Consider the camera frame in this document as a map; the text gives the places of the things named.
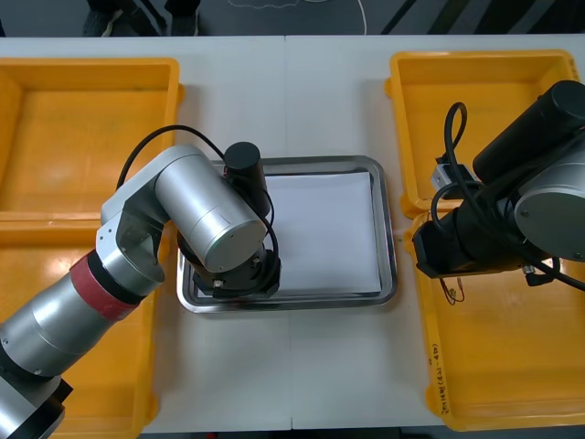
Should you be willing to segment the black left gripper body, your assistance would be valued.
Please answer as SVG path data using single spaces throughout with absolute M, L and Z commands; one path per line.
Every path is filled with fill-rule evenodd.
M 192 276 L 197 289 L 216 299 L 232 299 L 244 296 L 268 298 L 280 286 L 281 260 L 273 250 L 262 246 L 246 262 L 224 273 L 208 271 L 196 257 L 190 254 Z

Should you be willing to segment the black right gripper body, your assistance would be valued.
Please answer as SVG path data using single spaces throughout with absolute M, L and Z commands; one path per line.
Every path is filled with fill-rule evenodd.
M 514 271 L 524 262 L 473 216 L 449 213 L 413 236 L 417 267 L 430 278 Z

